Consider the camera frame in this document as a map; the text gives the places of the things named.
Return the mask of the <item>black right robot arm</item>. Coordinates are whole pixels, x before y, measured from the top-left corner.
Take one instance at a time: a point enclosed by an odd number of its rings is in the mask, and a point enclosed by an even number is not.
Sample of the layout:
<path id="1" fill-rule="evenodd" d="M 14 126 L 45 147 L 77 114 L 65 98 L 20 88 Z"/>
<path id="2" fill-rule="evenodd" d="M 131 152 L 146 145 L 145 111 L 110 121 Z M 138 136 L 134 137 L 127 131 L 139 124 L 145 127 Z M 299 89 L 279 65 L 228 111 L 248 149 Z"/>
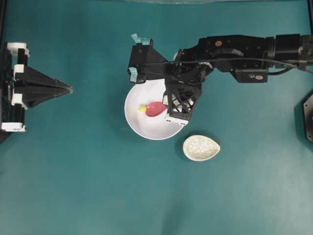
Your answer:
<path id="1" fill-rule="evenodd" d="M 155 64 L 166 80 L 167 121 L 186 125 L 201 96 L 207 76 L 218 70 L 239 83 L 266 83 L 269 76 L 308 71 L 313 63 L 313 37 L 228 35 L 201 38 L 178 51 L 173 62 Z"/>

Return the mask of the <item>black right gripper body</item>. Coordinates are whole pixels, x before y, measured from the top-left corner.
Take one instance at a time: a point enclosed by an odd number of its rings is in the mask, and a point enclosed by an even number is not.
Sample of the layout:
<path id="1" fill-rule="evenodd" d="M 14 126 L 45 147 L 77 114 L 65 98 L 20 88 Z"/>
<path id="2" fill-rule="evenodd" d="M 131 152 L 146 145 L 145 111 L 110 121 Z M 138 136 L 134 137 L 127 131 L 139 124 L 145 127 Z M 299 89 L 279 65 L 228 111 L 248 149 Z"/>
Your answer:
<path id="1" fill-rule="evenodd" d="M 183 83 L 166 79 L 162 103 L 167 107 L 165 120 L 187 125 L 202 94 L 201 83 Z"/>

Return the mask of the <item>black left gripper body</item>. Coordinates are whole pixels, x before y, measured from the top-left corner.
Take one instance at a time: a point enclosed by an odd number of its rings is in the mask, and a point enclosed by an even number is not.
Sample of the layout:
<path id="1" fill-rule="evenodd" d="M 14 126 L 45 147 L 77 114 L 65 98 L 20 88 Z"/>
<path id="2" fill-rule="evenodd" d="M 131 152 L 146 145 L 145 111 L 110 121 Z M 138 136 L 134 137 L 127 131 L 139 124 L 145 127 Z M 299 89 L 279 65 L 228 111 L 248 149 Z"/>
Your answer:
<path id="1" fill-rule="evenodd" d="M 5 43 L 0 51 L 0 130 L 25 132 L 25 111 L 22 94 L 16 93 L 16 73 L 24 73 L 30 51 L 26 43 Z"/>

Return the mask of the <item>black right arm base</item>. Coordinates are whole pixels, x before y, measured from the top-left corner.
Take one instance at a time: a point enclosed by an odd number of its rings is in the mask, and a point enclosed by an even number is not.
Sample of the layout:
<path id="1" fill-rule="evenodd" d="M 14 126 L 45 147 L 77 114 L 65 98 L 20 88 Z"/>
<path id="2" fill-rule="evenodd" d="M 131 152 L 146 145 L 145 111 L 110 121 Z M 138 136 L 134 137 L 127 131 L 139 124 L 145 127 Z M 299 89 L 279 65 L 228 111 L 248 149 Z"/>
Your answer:
<path id="1" fill-rule="evenodd" d="M 299 141 L 313 148 L 313 92 L 307 93 L 294 108 L 295 130 Z"/>

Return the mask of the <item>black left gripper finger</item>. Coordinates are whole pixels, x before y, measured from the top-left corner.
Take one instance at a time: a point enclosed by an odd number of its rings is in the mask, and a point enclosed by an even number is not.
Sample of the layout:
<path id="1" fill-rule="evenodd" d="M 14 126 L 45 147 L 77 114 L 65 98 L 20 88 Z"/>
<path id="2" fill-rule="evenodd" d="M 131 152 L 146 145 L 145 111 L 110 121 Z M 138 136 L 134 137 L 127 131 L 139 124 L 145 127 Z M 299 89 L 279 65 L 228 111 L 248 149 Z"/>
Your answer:
<path id="1" fill-rule="evenodd" d="M 36 85 L 44 85 L 45 87 L 55 87 L 71 90 L 72 87 L 67 84 L 51 78 L 29 66 L 16 64 L 13 70 L 14 80 L 32 83 Z"/>
<path id="2" fill-rule="evenodd" d="M 72 92 L 72 88 L 15 88 L 11 104 L 13 106 L 19 104 L 24 109 L 31 109 L 40 103 Z"/>

